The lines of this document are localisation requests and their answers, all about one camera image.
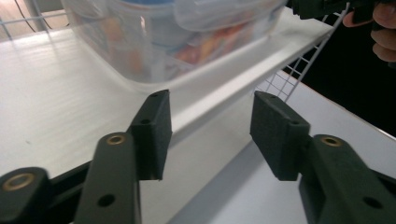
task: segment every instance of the human hand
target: human hand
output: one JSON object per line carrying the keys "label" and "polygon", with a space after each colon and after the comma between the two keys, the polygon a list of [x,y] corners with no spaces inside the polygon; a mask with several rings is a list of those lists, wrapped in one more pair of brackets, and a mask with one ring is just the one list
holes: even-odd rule
{"label": "human hand", "polygon": [[[352,21],[353,12],[348,13],[343,24],[346,27],[356,27],[371,21],[355,24]],[[385,62],[396,62],[396,2],[380,3],[375,7],[373,19],[376,23],[386,29],[373,30],[371,37],[376,42],[373,46],[373,52]]]}

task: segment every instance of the plastic container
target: plastic container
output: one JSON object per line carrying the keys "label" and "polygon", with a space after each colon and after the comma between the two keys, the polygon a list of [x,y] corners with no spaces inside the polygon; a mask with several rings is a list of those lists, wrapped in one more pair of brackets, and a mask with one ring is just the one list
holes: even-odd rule
{"label": "plastic container", "polygon": [[137,84],[153,84],[187,76],[268,36],[286,1],[63,0],[63,4],[78,36],[121,75]]}

